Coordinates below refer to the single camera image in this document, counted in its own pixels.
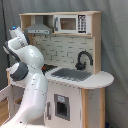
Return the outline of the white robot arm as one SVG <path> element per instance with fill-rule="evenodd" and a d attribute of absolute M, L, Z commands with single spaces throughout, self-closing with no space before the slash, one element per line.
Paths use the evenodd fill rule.
<path fill-rule="evenodd" d="M 45 110 L 48 83 L 42 72 L 44 57 L 39 49 L 30 44 L 20 27 L 9 29 L 11 39 L 3 46 L 16 63 L 9 68 L 13 81 L 25 85 L 21 105 L 15 116 L 1 128 L 43 128 L 31 122 L 41 117 Z"/>

